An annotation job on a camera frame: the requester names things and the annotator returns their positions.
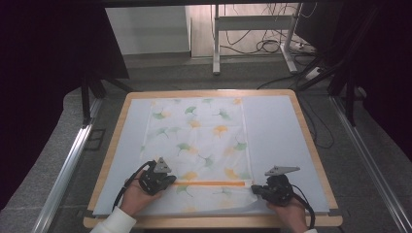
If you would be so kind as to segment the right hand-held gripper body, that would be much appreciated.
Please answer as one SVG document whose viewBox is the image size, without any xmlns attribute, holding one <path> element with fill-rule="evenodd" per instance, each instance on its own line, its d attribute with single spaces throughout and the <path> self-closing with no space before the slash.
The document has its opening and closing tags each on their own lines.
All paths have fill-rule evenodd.
<svg viewBox="0 0 412 233">
<path fill-rule="evenodd" d="M 286 207 L 293 196 L 292 185 L 286 174 L 299 170 L 299 167 L 274 166 L 265 172 L 267 179 L 262 198 L 275 206 Z"/>
</svg>

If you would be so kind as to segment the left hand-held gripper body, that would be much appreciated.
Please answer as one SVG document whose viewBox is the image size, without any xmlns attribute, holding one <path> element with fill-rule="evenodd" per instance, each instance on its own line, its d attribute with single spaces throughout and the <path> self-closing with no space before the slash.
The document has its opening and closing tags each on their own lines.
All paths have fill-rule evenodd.
<svg viewBox="0 0 412 233">
<path fill-rule="evenodd" d="M 150 161 L 149 169 L 144 171 L 140 176 L 139 183 L 142 189 L 149 195 L 156 195 L 160 192 L 163 179 L 169 176 L 171 169 L 161 157 L 158 161 Z"/>
</svg>

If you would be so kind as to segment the white leaf-print cloth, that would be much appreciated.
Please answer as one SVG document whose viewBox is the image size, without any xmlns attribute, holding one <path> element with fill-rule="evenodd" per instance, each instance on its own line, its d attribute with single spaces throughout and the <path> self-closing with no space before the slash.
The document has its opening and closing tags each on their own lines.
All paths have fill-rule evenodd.
<svg viewBox="0 0 412 233">
<path fill-rule="evenodd" d="M 234 212 L 258 199 L 240 97 L 154 100 L 140 157 L 163 158 L 177 177 L 148 215 Z"/>
</svg>

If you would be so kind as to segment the person's left hand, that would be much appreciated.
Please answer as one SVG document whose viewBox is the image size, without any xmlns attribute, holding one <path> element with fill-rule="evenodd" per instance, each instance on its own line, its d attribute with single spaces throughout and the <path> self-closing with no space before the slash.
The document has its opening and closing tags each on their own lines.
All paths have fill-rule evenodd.
<svg viewBox="0 0 412 233">
<path fill-rule="evenodd" d="M 124 192 L 120 209 L 132 217 L 137 217 L 145 208 L 150 206 L 153 201 L 159 199 L 163 192 L 159 192 L 156 195 L 147 194 L 140 186 L 139 179 L 142 175 L 140 171 L 129 187 Z"/>
</svg>

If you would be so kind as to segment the person's right hand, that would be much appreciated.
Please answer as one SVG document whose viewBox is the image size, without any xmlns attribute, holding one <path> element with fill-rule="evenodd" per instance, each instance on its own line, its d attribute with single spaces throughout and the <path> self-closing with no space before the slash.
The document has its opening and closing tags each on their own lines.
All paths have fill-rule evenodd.
<svg viewBox="0 0 412 233">
<path fill-rule="evenodd" d="M 305 233 L 308 230 L 304 206 L 295 198 L 286 207 L 276 206 L 269 202 L 266 206 L 276 213 L 292 233 Z"/>
</svg>

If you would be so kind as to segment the person's left white sleeve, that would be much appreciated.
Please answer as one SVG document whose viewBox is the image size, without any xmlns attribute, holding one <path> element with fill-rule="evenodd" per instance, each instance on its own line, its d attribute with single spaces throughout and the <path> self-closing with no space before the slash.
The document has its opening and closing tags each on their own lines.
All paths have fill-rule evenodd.
<svg viewBox="0 0 412 233">
<path fill-rule="evenodd" d="M 103 221 L 97 223 L 89 233 L 130 233 L 137 220 L 118 207 Z"/>
</svg>

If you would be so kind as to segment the light blue table mat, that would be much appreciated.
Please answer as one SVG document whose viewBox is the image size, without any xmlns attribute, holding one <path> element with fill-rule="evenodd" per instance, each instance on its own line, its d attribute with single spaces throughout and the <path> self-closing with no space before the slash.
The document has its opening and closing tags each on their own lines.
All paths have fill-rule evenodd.
<svg viewBox="0 0 412 233">
<path fill-rule="evenodd" d="M 309 139 L 301 130 L 290 96 L 240 98 L 244 108 L 253 184 L 265 184 L 264 173 L 274 166 L 299 167 L 299 171 L 289 173 L 290 182 L 303 190 L 315 212 L 328 212 L 329 204 L 307 146 Z M 128 107 L 114 160 L 93 211 L 95 215 L 109 214 L 123 182 L 145 162 L 158 160 L 140 157 L 151 104 L 157 99 L 165 98 L 133 99 Z M 247 208 L 200 216 L 262 213 L 265 210 L 264 201 L 256 197 L 257 201 Z"/>
</svg>

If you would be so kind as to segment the dark floor hatch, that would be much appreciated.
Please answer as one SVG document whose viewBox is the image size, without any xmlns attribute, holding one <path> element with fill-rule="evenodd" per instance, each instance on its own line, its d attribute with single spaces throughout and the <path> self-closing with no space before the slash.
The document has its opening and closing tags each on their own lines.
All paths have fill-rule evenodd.
<svg viewBox="0 0 412 233">
<path fill-rule="evenodd" d="M 93 129 L 87 138 L 85 150 L 100 150 L 103 144 L 105 133 L 105 129 Z"/>
</svg>

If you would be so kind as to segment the black metal stand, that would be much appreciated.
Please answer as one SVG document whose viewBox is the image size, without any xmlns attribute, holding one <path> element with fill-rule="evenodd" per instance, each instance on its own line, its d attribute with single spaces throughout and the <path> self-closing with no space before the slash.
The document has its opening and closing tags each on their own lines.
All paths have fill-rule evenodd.
<svg viewBox="0 0 412 233">
<path fill-rule="evenodd" d="M 346 47 L 338 45 L 338 48 L 342 51 L 340 60 L 312 80 L 302 85 L 297 85 L 295 88 L 296 91 L 304 91 L 316 83 L 331 77 L 327 93 L 330 96 L 337 96 L 343 88 L 346 88 L 344 116 L 352 126 L 356 125 L 354 121 L 356 81 L 352 74 L 352 68 L 355 66 L 354 59 L 378 12 L 379 6 L 371 4 L 358 21 L 353 24 L 352 29 L 346 33 L 346 40 L 352 39 L 351 44 Z"/>
<path fill-rule="evenodd" d="M 106 96 L 106 89 L 103 86 L 103 81 L 106 81 L 126 93 L 134 92 L 134 89 L 119 80 L 111 78 L 104 74 L 84 74 L 82 77 L 81 94 L 82 94 L 82 110 L 83 110 L 83 128 L 86 128 L 91 123 L 91 108 L 89 101 L 89 91 L 92 92 L 95 98 L 102 99 Z"/>
</svg>

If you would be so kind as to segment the white power strip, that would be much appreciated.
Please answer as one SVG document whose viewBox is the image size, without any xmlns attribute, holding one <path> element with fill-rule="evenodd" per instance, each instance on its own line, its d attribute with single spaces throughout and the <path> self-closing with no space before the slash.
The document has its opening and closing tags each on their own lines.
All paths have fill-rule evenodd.
<svg viewBox="0 0 412 233">
<path fill-rule="evenodd" d="M 318 75 L 320 75 L 323 71 L 324 71 L 323 68 L 315 67 L 306 75 L 305 79 L 307 81 L 310 81 L 310 80 L 316 78 Z"/>
</svg>

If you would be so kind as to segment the white cabinet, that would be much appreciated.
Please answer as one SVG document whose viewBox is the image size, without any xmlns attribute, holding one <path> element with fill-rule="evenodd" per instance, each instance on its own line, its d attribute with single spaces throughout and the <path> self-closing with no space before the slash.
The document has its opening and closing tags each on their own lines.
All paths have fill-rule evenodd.
<svg viewBox="0 0 412 233">
<path fill-rule="evenodd" d="M 123 55 L 188 52 L 185 6 L 106 8 Z"/>
</svg>

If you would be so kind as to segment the dark curtain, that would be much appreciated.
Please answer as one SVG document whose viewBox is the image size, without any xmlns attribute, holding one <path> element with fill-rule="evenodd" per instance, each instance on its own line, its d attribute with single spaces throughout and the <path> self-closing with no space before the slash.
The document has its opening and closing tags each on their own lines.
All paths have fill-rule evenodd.
<svg viewBox="0 0 412 233">
<path fill-rule="evenodd" d="M 53 132 L 83 79 L 126 79 L 102 6 L 0 0 L 0 211 Z"/>
<path fill-rule="evenodd" d="M 338 0 L 333 35 L 343 39 L 370 6 L 378 14 L 352 58 L 351 72 L 366 92 L 363 105 L 412 161 L 412 0 Z"/>
</svg>

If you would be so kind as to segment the aluminium floor rail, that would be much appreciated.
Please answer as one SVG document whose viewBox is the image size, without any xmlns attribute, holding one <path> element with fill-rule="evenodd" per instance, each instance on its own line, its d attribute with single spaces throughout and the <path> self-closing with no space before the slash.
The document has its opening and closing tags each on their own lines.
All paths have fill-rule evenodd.
<svg viewBox="0 0 412 233">
<path fill-rule="evenodd" d="M 102 102 L 102 99 L 95 99 L 92 102 L 91 107 L 89 108 L 90 120 L 79 130 L 75 141 L 62 165 L 62 168 L 60 169 L 60 172 L 51 188 L 51 192 L 30 233 L 47 233 L 49 231 L 64 193 L 75 172 L 77 163 L 84 150 L 87 138 L 90 135 Z"/>
<path fill-rule="evenodd" d="M 335 96 L 330 97 L 329 100 L 334 106 L 334 109 L 337 112 L 345 130 L 349 134 L 349 138 L 360 156 L 360 159 L 362 160 L 362 163 L 364 164 L 364 167 L 372 179 L 378 193 L 385 203 L 387 210 L 394 220 L 399 233 L 412 233 L 412 220 L 409 218 L 399 199 L 378 168 L 357 127 L 353 126 L 352 123 L 346 118 L 342 101 Z"/>
</svg>

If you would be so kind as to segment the white desk frame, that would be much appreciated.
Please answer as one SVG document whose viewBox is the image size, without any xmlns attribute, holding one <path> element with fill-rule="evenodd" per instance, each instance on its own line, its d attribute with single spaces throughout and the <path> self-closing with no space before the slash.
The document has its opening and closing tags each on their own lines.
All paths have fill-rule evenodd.
<svg viewBox="0 0 412 233">
<path fill-rule="evenodd" d="M 290 45 L 301 4 L 293 6 L 291 15 L 282 15 L 282 11 L 287 6 L 279 9 L 278 14 L 259 15 L 259 16 L 221 16 L 220 6 L 215 5 L 213 17 L 213 35 L 214 35 L 214 52 L 213 52 L 213 74 L 218 75 L 221 72 L 221 44 L 220 33 L 222 31 L 256 31 L 256 30 L 279 30 L 286 31 L 286 39 L 280 43 L 279 49 L 286 61 L 291 74 L 297 73 L 297 68 L 292 61 Z"/>
</svg>

